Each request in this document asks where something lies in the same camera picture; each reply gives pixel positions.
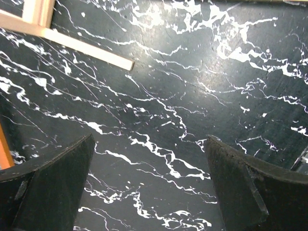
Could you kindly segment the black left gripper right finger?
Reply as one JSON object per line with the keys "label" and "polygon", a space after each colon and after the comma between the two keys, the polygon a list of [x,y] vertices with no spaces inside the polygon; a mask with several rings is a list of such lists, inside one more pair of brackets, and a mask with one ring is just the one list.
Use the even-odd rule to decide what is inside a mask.
{"label": "black left gripper right finger", "polygon": [[206,155],[228,231],[306,231],[308,177],[209,136]]}

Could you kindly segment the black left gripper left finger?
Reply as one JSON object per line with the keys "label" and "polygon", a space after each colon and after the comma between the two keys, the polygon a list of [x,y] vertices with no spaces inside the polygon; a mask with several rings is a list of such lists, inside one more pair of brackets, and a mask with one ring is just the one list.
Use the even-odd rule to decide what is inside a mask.
{"label": "black left gripper left finger", "polygon": [[0,172],[2,231],[71,231],[94,152],[92,134]]}

